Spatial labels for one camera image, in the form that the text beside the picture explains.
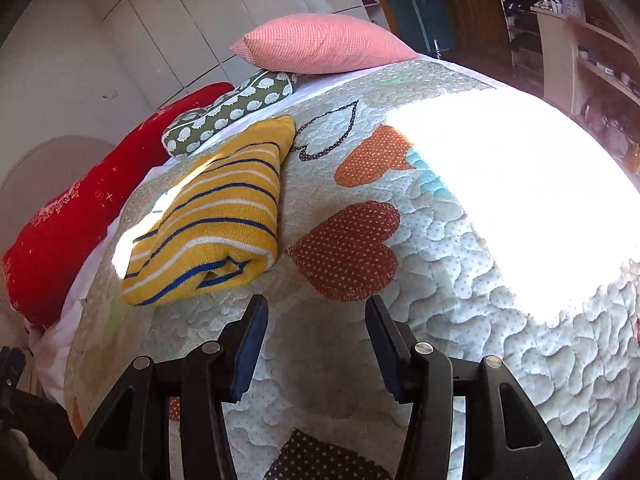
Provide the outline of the yellow striped knit sweater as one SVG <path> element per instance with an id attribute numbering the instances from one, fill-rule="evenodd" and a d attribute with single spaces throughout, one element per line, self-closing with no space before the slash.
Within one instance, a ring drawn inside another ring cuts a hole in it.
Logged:
<path id="1" fill-rule="evenodd" d="M 132 242 L 122 298 L 134 307 L 245 285 L 279 255 L 282 165 L 295 122 L 284 115 L 256 122 L 215 154 L 148 232 Z"/>

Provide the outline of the white pink bed sheet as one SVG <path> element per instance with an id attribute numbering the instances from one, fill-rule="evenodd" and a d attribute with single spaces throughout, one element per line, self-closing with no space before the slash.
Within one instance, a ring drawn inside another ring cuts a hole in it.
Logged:
<path id="1" fill-rule="evenodd" d="M 168 158 L 162 166 L 152 168 L 136 189 L 164 174 L 172 164 L 172 160 Z M 121 213 L 122 210 L 118 217 L 108 226 L 104 240 L 101 240 L 96 245 L 96 248 L 93 249 L 82 265 L 66 296 L 58 322 L 48 328 L 44 328 L 25 321 L 29 331 L 29 349 L 35 359 L 35 374 L 40 382 L 44 396 L 51 402 L 57 404 L 64 404 L 65 402 L 66 366 L 70 356 L 70 347 L 76 330 L 78 330 L 82 310 L 84 310 L 82 302 L 88 295 L 90 285 L 96 276 L 96 272 L 98 272 L 107 245 L 117 230 Z"/>

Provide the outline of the dark maroon garment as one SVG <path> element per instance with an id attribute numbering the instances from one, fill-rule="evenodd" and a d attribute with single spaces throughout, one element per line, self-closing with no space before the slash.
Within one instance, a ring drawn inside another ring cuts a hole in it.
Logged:
<path id="1" fill-rule="evenodd" d="M 15 390 L 1 410 L 1 478 L 56 479 L 76 442 L 61 405 Z"/>

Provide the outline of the red patterned long pillow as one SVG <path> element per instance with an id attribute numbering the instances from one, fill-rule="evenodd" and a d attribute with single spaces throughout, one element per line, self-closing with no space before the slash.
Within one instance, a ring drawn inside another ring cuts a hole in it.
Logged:
<path id="1" fill-rule="evenodd" d="M 11 307 L 30 324 L 58 322 L 82 265 L 146 174 L 169 155 L 163 132 L 180 114 L 212 104 L 233 89 L 209 84 L 172 103 L 131 130 L 85 177 L 46 203 L 3 256 Z"/>

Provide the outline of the round white headboard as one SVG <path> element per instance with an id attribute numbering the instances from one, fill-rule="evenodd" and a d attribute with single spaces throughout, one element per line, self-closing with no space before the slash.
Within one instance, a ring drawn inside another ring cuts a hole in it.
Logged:
<path id="1" fill-rule="evenodd" d="M 6 252 L 34 214 L 113 151 L 91 136 L 61 136 L 23 156 L 1 182 L 1 252 Z"/>

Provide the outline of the quilted patchwork bedspread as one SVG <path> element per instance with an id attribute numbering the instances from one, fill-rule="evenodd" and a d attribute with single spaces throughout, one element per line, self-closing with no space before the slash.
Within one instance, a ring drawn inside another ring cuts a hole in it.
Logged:
<path id="1" fill-rule="evenodd" d="M 203 156 L 288 115 L 279 255 L 253 281 L 156 307 L 122 298 L 132 242 Z M 76 431 L 136 356 L 180 359 L 254 295 L 269 325 L 247 394 L 224 408 L 235 470 L 260 478 L 295 431 L 398 469 L 408 406 L 384 386 L 371 296 L 450 358 L 498 356 L 577 479 L 599 479 L 639 416 L 639 193 L 555 107 L 419 58 L 310 78 L 172 160 L 130 196 L 70 350 Z"/>

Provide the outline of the green hedgehog print pillow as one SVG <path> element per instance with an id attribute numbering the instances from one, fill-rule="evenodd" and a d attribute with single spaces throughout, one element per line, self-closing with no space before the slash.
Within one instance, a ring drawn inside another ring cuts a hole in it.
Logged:
<path id="1" fill-rule="evenodd" d="M 163 148 L 172 158 L 186 157 L 241 118 L 292 96 L 296 86 L 293 73 L 261 70 L 212 104 L 179 115 L 160 138 Z"/>

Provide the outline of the white shelf unit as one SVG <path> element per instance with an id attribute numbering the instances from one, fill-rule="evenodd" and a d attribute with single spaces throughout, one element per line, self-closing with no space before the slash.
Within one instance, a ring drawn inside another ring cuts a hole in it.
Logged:
<path id="1" fill-rule="evenodd" d="M 616 0 L 500 0 L 515 67 L 544 99 L 639 173 L 639 31 Z"/>

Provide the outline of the brown wooden door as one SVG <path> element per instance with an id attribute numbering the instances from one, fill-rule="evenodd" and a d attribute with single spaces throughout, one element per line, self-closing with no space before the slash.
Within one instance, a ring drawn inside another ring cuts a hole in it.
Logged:
<path id="1" fill-rule="evenodd" d="M 454 26 L 454 50 L 510 65 L 508 30 L 500 0 L 445 0 Z"/>

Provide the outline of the pink checked pillow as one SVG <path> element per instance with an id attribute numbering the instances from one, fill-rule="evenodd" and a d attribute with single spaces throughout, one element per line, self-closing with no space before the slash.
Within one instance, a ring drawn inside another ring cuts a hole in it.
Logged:
<path id="1" fill-rule="evenodd" d="M 388 30 L 342 14 L 292 14 L 265 22 L 232 47 L 264 70 L 303 75 L 356 72 L 418 54 Z"/>

